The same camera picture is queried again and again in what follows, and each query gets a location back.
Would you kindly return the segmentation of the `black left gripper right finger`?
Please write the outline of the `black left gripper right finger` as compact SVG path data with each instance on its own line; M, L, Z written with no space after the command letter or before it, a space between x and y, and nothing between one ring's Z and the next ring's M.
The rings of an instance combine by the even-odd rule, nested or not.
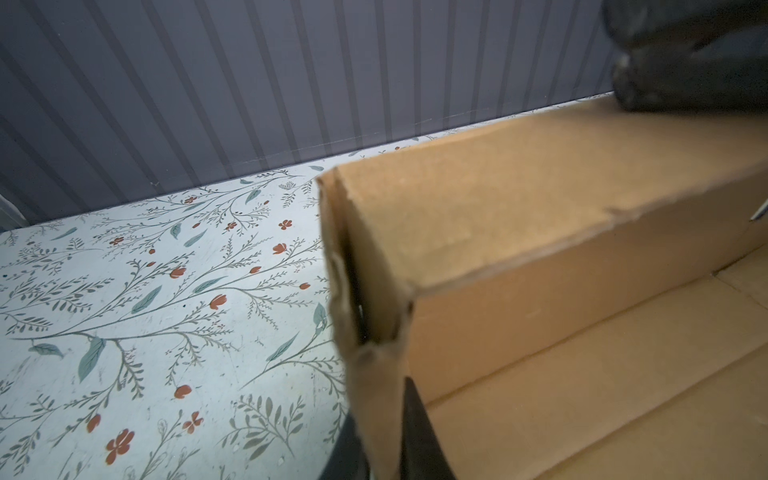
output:
M405 378L400 475L404 480L455 480L412 378Z

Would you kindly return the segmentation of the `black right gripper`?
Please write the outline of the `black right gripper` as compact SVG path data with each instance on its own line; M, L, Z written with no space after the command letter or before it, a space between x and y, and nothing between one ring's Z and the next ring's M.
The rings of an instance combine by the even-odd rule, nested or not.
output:
M767 106L767 56L714 56L710 44L764 26L764 1L604 1L601 20L620 50L612 88L633 112L757 110Z

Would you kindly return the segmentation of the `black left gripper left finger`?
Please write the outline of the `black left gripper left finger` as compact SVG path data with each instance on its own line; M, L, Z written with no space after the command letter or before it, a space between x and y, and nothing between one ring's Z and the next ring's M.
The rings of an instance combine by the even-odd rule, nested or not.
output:
M369 465L351 414L343 422L337 442L319 480L368 480Z

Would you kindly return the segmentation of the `brown cardboard box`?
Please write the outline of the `brown cardboard box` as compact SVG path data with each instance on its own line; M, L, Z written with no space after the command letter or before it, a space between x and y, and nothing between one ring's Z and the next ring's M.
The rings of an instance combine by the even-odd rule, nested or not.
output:
M369 479L767 475L767 117L585 100L318 180Z

